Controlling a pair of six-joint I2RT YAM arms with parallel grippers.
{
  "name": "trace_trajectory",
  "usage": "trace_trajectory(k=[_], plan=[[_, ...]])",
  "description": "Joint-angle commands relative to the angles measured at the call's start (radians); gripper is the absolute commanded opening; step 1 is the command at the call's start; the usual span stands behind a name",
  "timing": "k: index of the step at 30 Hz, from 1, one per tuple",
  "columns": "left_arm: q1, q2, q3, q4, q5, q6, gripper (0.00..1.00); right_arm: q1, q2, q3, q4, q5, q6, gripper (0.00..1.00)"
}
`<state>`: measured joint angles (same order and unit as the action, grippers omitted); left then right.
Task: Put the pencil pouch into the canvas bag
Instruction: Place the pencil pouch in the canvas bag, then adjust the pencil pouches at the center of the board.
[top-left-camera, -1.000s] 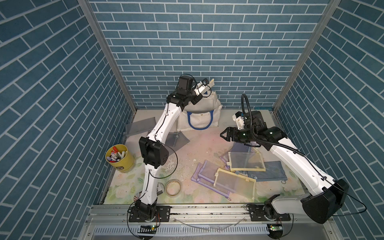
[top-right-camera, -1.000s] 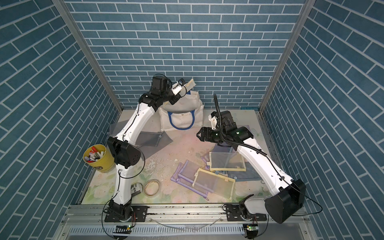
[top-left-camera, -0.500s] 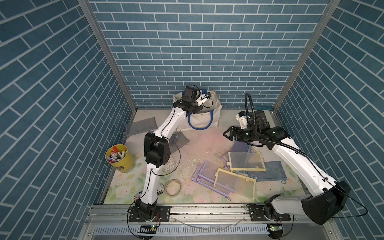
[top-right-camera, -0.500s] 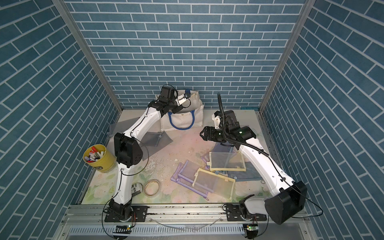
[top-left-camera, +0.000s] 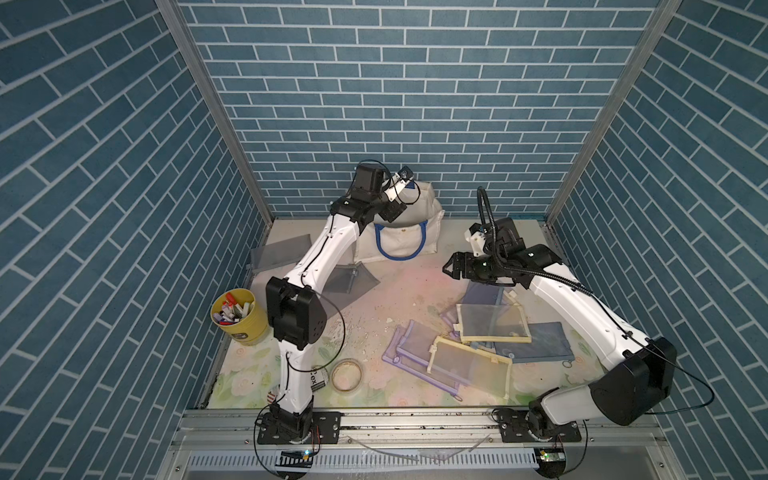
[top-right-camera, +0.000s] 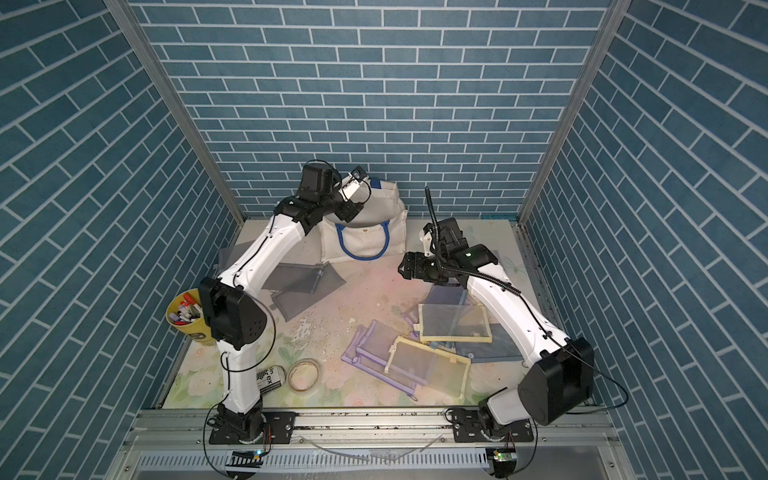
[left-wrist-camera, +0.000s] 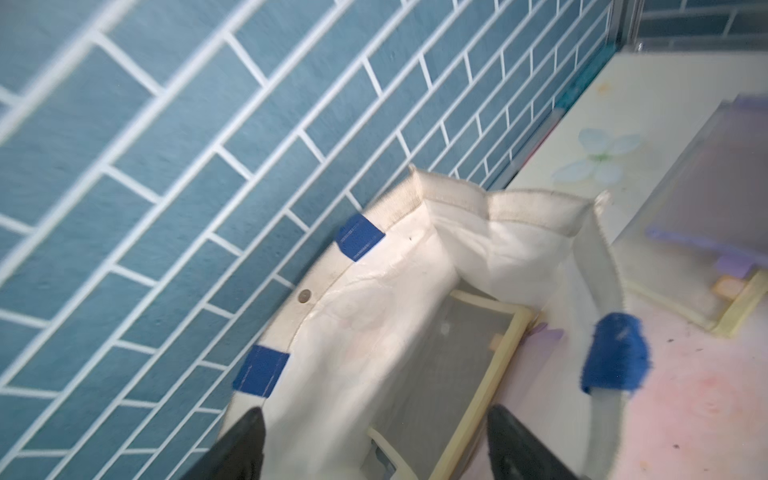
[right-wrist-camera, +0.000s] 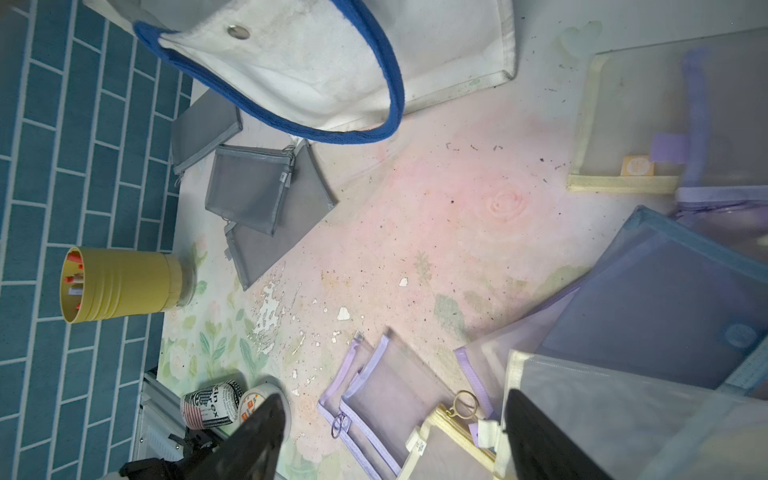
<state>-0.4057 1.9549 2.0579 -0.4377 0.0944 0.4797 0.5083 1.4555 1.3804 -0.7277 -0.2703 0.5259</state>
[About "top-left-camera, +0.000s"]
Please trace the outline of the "grey mesh pouch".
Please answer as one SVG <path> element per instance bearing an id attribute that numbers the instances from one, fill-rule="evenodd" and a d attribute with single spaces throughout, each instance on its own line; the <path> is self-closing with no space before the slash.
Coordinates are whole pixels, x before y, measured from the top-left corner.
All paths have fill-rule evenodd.
<path id="1" fill-rule="evenodd" d="M 362 263 L 339 265 L 331 272 L 322 291 L 321 301 L 334 314 L 336 310 L 328 301 L 344 310 L 378 284 L 379 280 Z"/>
<path id="2" fill-rule="evenodd" d="M 289 264 L 296 264 L 311 248 L 309 234 L 292 237 L 251 250 L 250 266 L 254 275 Z"/>

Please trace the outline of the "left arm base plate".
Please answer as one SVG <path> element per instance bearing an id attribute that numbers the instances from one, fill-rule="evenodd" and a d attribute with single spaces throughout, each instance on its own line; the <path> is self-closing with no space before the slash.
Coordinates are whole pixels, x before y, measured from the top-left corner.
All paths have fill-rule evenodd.
<path id="1" fill-rule="evenodd" d="M 259 445 L 337 444 L 342 414 L 338 411 L 310 411 L 294 414 L 286 410 L 267 411 L 260 417 L 256 442 Z"/>

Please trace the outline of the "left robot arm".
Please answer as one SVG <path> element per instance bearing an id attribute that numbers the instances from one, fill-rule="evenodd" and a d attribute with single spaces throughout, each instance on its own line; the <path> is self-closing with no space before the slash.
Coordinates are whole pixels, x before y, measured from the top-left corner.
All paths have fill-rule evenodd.
<path id="1" fill-rule="evenodd" d="M 281 357 L 280 391 L 270 408 L 278 419 L 302 422 L 311 416 L 313 347 L 328 320 L 323 289 L 342 256 L 376 216 L 397 217 L 406 209 L 400 193 L 413 179 L 408 167 L 392 173 L 379 161 L 360 162 L 351 186 L 331 203 L 319 238 L 288 274 L 268 281 L 268 322 Z"/>

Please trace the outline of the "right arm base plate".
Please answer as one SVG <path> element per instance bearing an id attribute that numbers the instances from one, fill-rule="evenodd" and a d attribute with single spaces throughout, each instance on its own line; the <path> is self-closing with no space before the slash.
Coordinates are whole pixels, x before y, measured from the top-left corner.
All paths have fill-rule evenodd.
<path id="1" fill-rule="evenodd" d="M 538 411 L 495 407 L 490 418 L 497 424 L 504 443 L 578 443 L 582 440 L 576 423 L 555 425 Z"/>

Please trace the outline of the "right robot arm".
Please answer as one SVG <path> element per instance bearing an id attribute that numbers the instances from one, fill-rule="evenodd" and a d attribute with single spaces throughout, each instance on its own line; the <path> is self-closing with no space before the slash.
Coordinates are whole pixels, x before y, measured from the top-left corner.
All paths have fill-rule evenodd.
<path id="1" fill-rule="evenodd" d="M 511 219 L 474 223 L 465 239 L 470 251 L 452 254 L 445 274 L 484 285 L 523 287 L 587 341 L 605 370 L 587 385 L 554 389 L 530 402 L 527 422 L 534 435 L 548 438 L 556 428 L 598 417 L 628 426 L 669 397 L 675 347 L 613 313 L 548 246 L 526 246 Z"/>

